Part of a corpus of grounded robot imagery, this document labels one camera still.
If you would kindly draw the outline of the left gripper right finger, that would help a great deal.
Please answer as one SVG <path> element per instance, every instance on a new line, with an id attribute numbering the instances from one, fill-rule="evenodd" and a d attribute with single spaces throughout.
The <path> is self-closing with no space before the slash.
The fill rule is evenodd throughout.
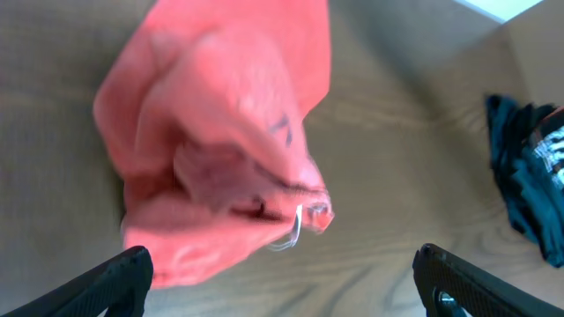
<path id="1" fill-rule="evenodd" d="M 428 317 L 563 317 L 563 310 L 434 245 L 412 262 L 413 278 Z"/>

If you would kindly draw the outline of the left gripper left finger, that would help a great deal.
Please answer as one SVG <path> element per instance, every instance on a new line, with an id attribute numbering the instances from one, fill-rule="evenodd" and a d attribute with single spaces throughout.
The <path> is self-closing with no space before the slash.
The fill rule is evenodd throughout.
<path id="1" fill-rule="evenodd" d="M 149 251 L 132 247 L 3 317 L 142 317 L 152 277 Z"/>

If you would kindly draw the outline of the red t-shirt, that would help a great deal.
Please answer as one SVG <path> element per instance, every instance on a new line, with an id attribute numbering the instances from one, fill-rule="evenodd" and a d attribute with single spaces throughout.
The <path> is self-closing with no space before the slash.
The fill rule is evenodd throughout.
<path id="1" fill-rule="evenodd" d="M 330 88 L 320 0 L 159 0 L 93 114 L 156 289 L 202 283 L 334 213 L 303 122 Z"/>

